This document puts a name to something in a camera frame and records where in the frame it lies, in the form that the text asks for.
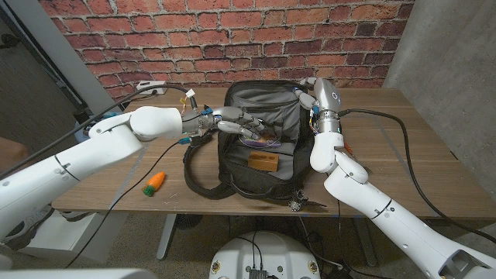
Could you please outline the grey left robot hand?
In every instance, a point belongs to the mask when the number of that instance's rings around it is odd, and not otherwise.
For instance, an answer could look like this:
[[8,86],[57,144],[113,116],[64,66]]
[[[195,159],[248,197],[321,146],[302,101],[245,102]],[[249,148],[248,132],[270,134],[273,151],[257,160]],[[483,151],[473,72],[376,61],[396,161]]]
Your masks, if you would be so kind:
[[224,133],[238,134],[252,140],[260,140],[265,130],[263,123],[241,108],[224,106],[213,110],[212,124]]

